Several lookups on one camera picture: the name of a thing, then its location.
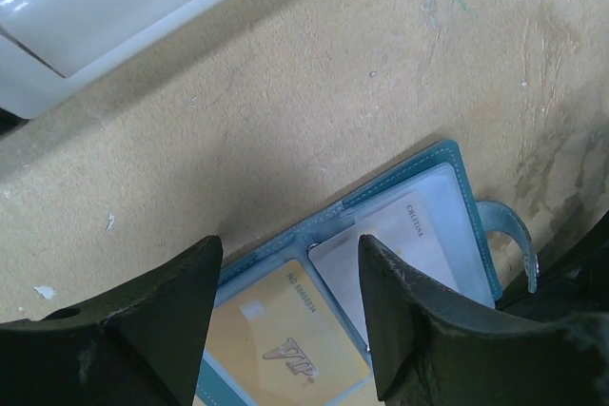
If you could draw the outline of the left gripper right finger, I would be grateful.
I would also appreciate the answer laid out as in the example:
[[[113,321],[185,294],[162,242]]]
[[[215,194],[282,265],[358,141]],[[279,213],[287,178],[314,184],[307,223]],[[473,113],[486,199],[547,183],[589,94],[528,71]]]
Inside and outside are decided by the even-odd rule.
[[[358,249],[368,345],[386,405],[605,405],[608,316],[523,319],[410,266],[371,235]]]

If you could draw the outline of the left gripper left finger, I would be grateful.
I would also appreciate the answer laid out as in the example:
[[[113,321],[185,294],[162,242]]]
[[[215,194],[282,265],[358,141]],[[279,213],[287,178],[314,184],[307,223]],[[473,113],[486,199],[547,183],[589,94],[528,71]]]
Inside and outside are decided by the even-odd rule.
[[[207,236],[94,298],[2,324],[2,404],[192,404],[222,258]]]

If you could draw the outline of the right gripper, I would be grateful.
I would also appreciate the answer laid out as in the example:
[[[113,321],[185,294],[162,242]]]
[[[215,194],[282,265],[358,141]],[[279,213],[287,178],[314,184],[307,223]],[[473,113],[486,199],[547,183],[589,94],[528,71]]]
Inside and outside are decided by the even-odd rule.
[[[508,286],[498,309],[509,315],[540,322],[576,313],[608,311],[608,216],[563,256],[543,266],[537,292],[526,291],[526,278]]]

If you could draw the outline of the white Crutina card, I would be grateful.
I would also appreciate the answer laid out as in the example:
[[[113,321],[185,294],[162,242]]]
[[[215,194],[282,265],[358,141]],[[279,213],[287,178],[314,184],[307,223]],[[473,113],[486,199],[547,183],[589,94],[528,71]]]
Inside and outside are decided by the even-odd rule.
[[[409,265],[459,291],[418,192],[379,203],[354,221],[359,235],[373,235]]]

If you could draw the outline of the gold VIP card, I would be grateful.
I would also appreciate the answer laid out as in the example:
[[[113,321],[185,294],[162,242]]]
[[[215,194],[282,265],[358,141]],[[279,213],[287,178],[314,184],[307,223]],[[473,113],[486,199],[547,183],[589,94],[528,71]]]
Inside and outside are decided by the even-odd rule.
[[[370,375],[304,266],[289,260],[212,312],[205,361],[218,405],[334,405]]]

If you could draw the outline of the blue leather card holder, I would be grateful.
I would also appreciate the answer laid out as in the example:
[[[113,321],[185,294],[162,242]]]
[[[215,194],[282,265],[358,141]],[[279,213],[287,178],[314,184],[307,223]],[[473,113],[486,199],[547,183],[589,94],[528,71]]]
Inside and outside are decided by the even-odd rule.
[[[372,369],[359,281],[358,243],[362,235],[357,233],[354,219],[379,203],[394,202],[410,192],[418,192],[422,198],[459,287],[456,292],[487,307],[494,307],[501,298],[503,289],[486,238],[493,231],[518,244],[527,289],[537,290],[539,262],[526,226],[510,207],[474,198],[458,144],[443,140],[231,260],[221,271],[214,309],[226,300],[228,291],[244,289],[289,260],[299,261],[370,368],[369,377],[334,405],[361,403],[370,389]],[[206,365],[204,351],[196,403],[218,405],[207,403],[204,391],[219,384]]]

